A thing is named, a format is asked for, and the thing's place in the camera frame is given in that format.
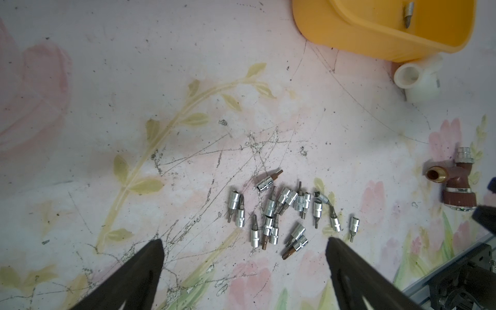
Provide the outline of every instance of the yellow bucket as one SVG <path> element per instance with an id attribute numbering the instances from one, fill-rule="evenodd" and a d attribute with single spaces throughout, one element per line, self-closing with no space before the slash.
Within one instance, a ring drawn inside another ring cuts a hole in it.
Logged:
<path id="1" fill-rule="evenodd" d="M 293 16 L 309 41 L 373 58 L 407 62 L 467 45 L 476 0 L 415 0 L 405 28 L 402 0 L 293 0 Z"/>

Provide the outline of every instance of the white pipe elbow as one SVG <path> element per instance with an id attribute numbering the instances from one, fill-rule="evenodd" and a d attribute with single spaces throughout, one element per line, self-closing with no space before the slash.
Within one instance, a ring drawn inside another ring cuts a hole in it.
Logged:
<path id="1" fill-rule="evenodd" d="M 394 83 L 405 89 L 406 100 L 409 103 L 433 99 L 441 92 L 437 76 L 441 66 L 442 57 L 439 54 L 407 62 L 394 73 Z"/>

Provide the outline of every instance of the phillips bit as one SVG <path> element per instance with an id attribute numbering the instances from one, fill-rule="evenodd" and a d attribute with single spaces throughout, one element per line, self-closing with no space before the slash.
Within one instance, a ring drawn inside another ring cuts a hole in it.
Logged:
<path id="1" fill-rule="evenodd" d="M 245 225 L 245 197 L 243 194 L 240 197 L 240 207 L 236 211 L 236 226 L 243 227 Z"/>
<path id="2" fill-rule="evenodd" d="M 286 202 L 279 210 L 279 212 L 278 212 L 279 215 L 282 215 L 284 213 L 284 211 L 286 211 L 289 208 L 289 206 L 292 205 L 293 202 L 295 202 L 297 197 L 298 197 L 298 193 L 295 192 L 294 190 L 292 190 L 288 195 L 288 199 L 286 199 Z"/>
<path id="3" fill-rule="evenodd" d="M 405 28 L 410 27 L 410 23 L 412 22 L 413 8 L 415 3 L 412 1 L 408 3 L 403 11 L 403 21 L 405 22 Z"/>
<path id="4" fill-rule="evenodd" d="M 356 217 L 352 217 L 351 218 L 351 222 L 350 222 L 350 242 L 353 242 L 353 237 L 355 237 L 355 235 L 358 232 L 358 225 L 359 224 L 360 224 L 360 220 L 359 219 L 357 219 Z"/>
<path id="5" fill-rule="evenodd" d="M 305 232 L 305 227 L 302 224 L 298 223 L 298 225 L 291 232 L 291 239 L 286 243 L 286 247 L 289 247 L 293 244 L 299 237 L 303 235 Z"/>
<path id="6" fill-rule="evenodd" d="M 269 242 L 273 245 L 277 244 L 279 240 L 279 214 L 276 214 L 276 218 L 274 219 L 274 227 L 272 227 L 272 232 L 270 233 Z"/>
<path id="7" fill-rule="evenodd" d="M 276 173 L 273 173 L 269 175 L 268 177 L 264 178 L 260 183 L 256 185 L 256 188 L 258 191 L 262 192 L 274 184 L 274 180 L 277 179 L 277 177 L 282 173 L 282 170 L 279 170 Z"/>
<path id="8" fill-rule="evenodd" d="M 265 223 L 263 224 L 262 249 L 267 249 L 267 242 L 270 239 L 270 233 L 272 232 L 273 225 L 274 219 L 266 216 Z"/>
<path id="9" fill-rule="evenodd" d="M 313 201 L 313 217 L 315 219 L 315 228 L 318 228 L 318 221 L 322 217 L 322 201 L 318 199 Z"/>
<path id="10" fill-rule="evenodd" d="M 253 214 L 251 218 L 251 246 L 257 248 L 260 241 L 260 234 L 258 231 L 258 223 L 256 222 L 256 215 Z"/>
<path id="11" fill-rule="evenodd" d="M 290 255 L 301 250 L 309 241 L 305 236 L 301 236 L 295 243 L 282 255 L 282 259 L 287 259 Z"/>
<path id="12" fill-rule="evenodd" d="M 274 186 L 272 189 L 272 195 L 270 196 L 269 200 L 267 200 L 267 205 L 265 206 L 265 216 L 268 217 L 274 217 L 276 213 L 276 189 L 277 187 Z"/>
<path id="13" fill-rule="evenodd" d="M 228 211 L 228 214 L 227 214 L 227 222 L 228 223 L 231 222 L 231 217 L 234 214 L 234 210 L 236 210 L 238 208 L 238 202 L 240 202 L 240 196 L 241 196 L 241 194 L 235 190 L 232 191 L 231 194 L 229 195 L 229 201 L 227 204 L 227 207 L 229 208 L 227 210 Z"/>

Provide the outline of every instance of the metal frame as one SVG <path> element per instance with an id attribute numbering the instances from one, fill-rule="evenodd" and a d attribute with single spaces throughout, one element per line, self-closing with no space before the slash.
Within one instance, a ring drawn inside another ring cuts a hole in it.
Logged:
<path id="1" fill-rule="evenodd" d="M 430 301 L 430 290 L 429 290 L 429 281 L 435 277 L 438 273 L 442 272 L 444 269 L 452 265 L 454 262 L 459 261 L 463 256 L 467 253 L 478 247 L 480 244 L 489 244 L 493 252 L 496 250 L 496 237 L 492 234 L 488 234 L 485 237 L 481 238 L 478 242 L 473 244 L 471 247 L 458 254 L 454 258 L 450 259 L 443 265 L 434 269 L 429 275 L 425 276 L 422 279 L 419 279 L 417 282 L 411 284 L 409 287 L 403 290 L 403 293 L 413 300 L 415 303 L 425 307 L 426 309 L 431 309 L 431 301 Z"/>

